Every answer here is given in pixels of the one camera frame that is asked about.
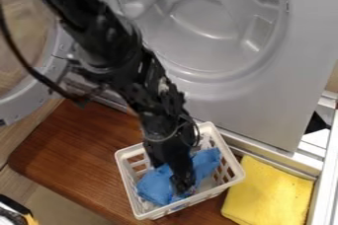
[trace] wooden board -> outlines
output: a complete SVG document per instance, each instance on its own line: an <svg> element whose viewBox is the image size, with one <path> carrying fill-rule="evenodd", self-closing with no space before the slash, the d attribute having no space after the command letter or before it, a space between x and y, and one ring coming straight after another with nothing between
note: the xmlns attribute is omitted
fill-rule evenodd
<svg viewBox="0 0 338 225"><path fill-rule="evenodd" d="M12 169L117 224L233 225L224 194L157 221L133 218L114 153L141 141L136 117L92 103L66 101L11 155Z"/></svg>

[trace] laundry basket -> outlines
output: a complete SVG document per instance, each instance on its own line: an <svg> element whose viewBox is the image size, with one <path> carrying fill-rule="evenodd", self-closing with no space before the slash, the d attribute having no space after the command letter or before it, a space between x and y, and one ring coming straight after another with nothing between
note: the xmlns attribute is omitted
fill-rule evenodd
<svg viewBox="0 0 338 225"><path fill-rule="evenodd" d="M220 151L220 165L209 178L201 182L196 194L166 206L156 206L137 194L137 182L151 170L150 160L141 143L119 150L115 154L116 161L127 191L132 212L136 219L158 219L164 215L177 212L191 205L220 195L245 178L240 164L231 153L223 138L211 122L199 125L201 133L200 145L192 152L217 147Z"/></svg>

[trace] black robotic arm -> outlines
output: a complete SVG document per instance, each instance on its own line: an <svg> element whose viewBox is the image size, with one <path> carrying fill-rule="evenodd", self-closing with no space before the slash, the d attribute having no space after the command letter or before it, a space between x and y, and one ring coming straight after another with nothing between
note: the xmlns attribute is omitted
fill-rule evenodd
<svg viewBox="0 0 338 225"><path fill-rule="evenodd" d="M100 0L43 0L77 42L72 71L118 92L138 114L155 167L168 163L178 193L195 183L191 147L199 142L183 93L168 79L131 21Z"/></svg>

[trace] blue cloth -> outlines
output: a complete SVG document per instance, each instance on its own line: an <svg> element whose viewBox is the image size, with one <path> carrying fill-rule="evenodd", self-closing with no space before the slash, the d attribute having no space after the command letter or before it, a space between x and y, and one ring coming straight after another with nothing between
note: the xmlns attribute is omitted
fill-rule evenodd
<svg viewBox="0 0 338 225"><path fill-rule="evenodd" d="M219 166L219 150L213 148L202 150L192 158L196 174L195 188L198 188L202 179L209 176ZM170 177L173 175L167 164L146 173L137 184L138 195L156 204L167 205L191 195L185 192L183 195L175 195L171 186Z"/></svg>

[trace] black cable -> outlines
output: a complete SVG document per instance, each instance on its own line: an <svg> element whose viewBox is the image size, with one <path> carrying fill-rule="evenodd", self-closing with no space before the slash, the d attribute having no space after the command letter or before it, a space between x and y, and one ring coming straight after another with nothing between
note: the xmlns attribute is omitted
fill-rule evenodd
<svg viewBox="0 0 338 225"><path fill-rule="evenodd" d="M14 43L14 40L12 38L12 35L10 33L10 30L8 28L8 25L6 23L4 10L2 7L2 1L0 0L0 30L2 31L2 34L4 36L4 40L7 42L10 49L13 51L14 55L18 59L18 61L22 64L22 66L27 70L29 74L31 74L34 78L54 90L56 93L61 95L62 97L66 99L73 100L74 97L68 94L65 90L63 90L61 87L59 87L57 84L52 82L47 77L43 76L40 72L35 70L25 59L25 57L20 52L19 48Z"/></svg>

